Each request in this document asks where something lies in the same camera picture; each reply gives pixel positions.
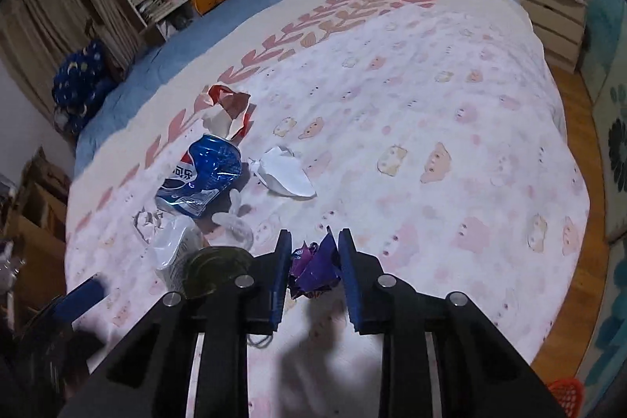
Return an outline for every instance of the blue bed sheet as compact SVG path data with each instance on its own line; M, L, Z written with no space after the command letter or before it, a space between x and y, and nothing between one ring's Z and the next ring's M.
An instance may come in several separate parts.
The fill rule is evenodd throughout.
M125 128L161 85L245 20L280 1L227 0L140 59L80 134L74 176L83 172L107 138Z

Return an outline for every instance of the white plastic container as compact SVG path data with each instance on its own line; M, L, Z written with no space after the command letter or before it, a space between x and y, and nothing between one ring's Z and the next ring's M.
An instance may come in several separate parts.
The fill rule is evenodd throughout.
M178 215L150 243L157 275L168 290L183 292L187 256L203 247L203 233L190 218Z

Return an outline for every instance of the bed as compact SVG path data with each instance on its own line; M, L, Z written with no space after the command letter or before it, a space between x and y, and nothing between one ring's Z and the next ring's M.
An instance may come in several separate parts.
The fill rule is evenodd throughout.
M111 348L164 294L133 217L203 133L217 82L256 105L243 160L288 146L317 191L294 202L247 181L253 254L281 228L311 242L350 227L416 290L470 295L533 360L589 201L517 0L229 0L146 56L79 140L68 289L94 273L111 285L81 326ZM206 230L211 244L224 235ZM380 359L338 293L287 300L272 342L249 349L250 414L375 416Z

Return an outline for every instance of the metal screw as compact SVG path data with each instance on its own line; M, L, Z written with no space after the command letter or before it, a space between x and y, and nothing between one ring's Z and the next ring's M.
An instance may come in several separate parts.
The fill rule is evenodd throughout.
M255 283L255 279L250 275L239 275L235 279L235 285L240 289L245 289L246 287L250 287Z
M455 306L464 306L468 302L468 296L464 293L451 293L448 297Z
M392 275L383 274L379 278L377 278L377 282L381 287L394 287L396 285L396 278Z
M161 300L165 306L177 306L181 302L179 293L167 293Z

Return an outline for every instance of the beige curtain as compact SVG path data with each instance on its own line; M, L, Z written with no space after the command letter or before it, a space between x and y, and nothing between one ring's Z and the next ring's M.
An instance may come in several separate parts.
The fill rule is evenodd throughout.
M0 58L27 98L48 119L51 89L67 54L85 46L90 19L79 0L2 0Z
M126 70L139 48L140 37L116 0L91 0L103 20L96 25L98 37L103 41L114 60L114 64Z

